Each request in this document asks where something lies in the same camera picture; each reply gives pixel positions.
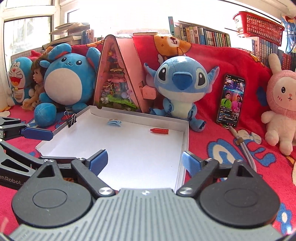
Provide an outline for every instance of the marill plush toy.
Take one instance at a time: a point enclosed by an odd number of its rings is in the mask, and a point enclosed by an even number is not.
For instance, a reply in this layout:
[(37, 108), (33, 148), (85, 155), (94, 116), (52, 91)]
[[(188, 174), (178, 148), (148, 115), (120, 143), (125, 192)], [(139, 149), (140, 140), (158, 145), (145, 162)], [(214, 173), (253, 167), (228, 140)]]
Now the marill plush toy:
[(101, 53), (98, 49), (88, 49), (86, 57), (71, 53), (69, 44), (60, 44), (48, 54), (48, 59), (40, 65), (47, 68), (44, 76), (45, 93), (41, 93), (39, 104), (34, 112), (37, 125), (45, 127), (55, 122), (57, 109), (53, 103), (72, 108), (78, 113), (87, 107), (86, 102), (92, 97), (96, 71)]
[(293, 151), (292, 141), (296, 136), (296, 73), (281, 70), (276, 54), (268, 57), (273, 76), (267, 84), (266, 97), (271, 111), (261, 116), (266, 126), (265, 140), (275, 146), (279, 142), (281, 153), (288, 156)]
[(150, 109), (150, 114), (187, 120), (192, 130), (202, 131), (206, 123), (195, 118), (197, 107), (194, 102), (212, 91), (219, 67), (207, 74), (199, 62), (187, 56), (170, 58), (157, 71), (146, 63), (144, 67), (154, 77), (155, 88), (165, 97), (164, 109)]
[(13, 96), (13, 98), (9, 97), (7, 99), (9, 106), (22, 105), (24, 99), (33, 96), (34, 90), (30, 87), (32, 83), (31, 66), (32, 61), (27, 57), (17, 58), (12, 63), (7, 73), (11, 87), (7, 90), (7, 93)]

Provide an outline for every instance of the red crayon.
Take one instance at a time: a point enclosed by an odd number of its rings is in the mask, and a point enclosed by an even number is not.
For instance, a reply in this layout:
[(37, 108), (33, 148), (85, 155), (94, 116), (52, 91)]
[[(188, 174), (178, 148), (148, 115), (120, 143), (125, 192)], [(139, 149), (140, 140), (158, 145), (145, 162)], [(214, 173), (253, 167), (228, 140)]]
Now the red crayon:
[(158, 134), (168, 134), (168, 129), (153, 128), (153, 129), (150, 129), (150, 131)]

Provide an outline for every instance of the green jacket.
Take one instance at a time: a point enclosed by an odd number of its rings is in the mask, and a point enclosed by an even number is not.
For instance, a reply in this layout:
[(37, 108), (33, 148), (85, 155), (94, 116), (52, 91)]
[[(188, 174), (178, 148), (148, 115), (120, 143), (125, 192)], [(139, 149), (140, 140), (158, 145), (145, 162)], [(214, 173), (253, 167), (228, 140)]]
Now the green jacket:
[(231, 108), (232, 102), (230, 100), (226, 100), (226, 98), (221, 100), (221, 106), (224, 106), (228, 109)]

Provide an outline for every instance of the stitch's nose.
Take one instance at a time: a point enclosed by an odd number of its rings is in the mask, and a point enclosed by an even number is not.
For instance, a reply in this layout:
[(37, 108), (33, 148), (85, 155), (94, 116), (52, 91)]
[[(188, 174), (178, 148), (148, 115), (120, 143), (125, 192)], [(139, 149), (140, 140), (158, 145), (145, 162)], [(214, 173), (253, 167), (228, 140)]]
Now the stitch's nose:
[(173, 83), (179, 90), (185, 90), (192, 84), (192, 75), (189, 72), (175, 72)]

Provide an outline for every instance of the phone screen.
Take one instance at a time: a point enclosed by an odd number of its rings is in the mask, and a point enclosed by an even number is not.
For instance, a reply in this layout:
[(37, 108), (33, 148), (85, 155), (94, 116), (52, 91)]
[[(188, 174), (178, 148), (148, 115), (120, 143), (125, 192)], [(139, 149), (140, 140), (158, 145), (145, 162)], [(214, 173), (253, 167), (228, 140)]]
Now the phone screen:
[(226, 75), (217, 123), (232, 127), (237, 126), (244, 98), (245, 80), (236, 76)]

